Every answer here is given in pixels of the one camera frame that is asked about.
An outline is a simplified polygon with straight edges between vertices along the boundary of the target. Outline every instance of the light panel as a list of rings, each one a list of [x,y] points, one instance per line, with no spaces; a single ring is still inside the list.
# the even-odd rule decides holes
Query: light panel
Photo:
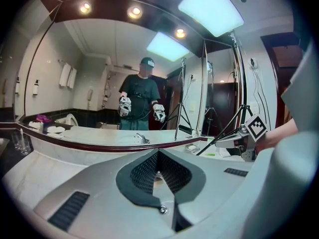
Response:
[[[218,37],[244,24],[230,0],[183,0],[178,9]]]
[[[155,35],[147,50],[172,62],[189,53],[183,45],[161,32]]]

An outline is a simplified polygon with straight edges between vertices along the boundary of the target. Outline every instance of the man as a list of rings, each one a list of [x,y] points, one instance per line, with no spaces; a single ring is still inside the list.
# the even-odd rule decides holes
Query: man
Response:
[[[152,75],[155,64],[152,58],[145,57],[140,63],[140,72],[129,75],[120,88],[121,97],[131,100],[130,114],[122,116],[121,130],[149,130],[150,105],[155,110],[160,99],[158,87],[149,77]]]

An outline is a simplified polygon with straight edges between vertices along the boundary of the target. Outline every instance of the baseball cap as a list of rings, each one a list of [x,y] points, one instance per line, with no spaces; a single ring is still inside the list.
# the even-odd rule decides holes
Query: baseball cap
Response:
[[[154,60],[152,58],[149,58],[149,57],[143,58],[141,60],[141,64],[146,64],[146,65],[149,65],[149,66],[152,66],[152,67],[155,66]]]

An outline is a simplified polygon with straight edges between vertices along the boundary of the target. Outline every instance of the dark t-shirt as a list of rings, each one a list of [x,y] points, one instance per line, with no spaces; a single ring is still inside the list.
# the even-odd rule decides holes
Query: dark t-shirt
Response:
[[[131,113],[126,117],[128,120],[149,120],[150,103],[160,99],[155,81],[142,79],[136,74],[126,77],[119,91],[128,93],[132,102]]]

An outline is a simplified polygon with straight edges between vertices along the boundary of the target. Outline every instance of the ceiling light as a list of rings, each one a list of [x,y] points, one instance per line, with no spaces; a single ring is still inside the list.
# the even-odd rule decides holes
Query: ceiling light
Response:
[[[91,11],[91,6],[86,2],[85,4],[83,4],[82,6],[80,6],[80,11],[82,13],[89,13]]]
[[[183,0],[178,9],[197,20],[216,37],[244,24],[231,0]]]
[[[176,30],[175,36],[177,38],[184,38],[186,36],[186,33],[185,33],[184,29],[180,28],[180,29]]]
[[[172,62],[185,56],[189,50],[163,33],[157,33],[147,50]]]
[[[136,6],[134,7],[130,7],[128,9],[128,16],[133,18],[133,19],[137,19],[137,18],[140,18],[142,17],[142,10]]]

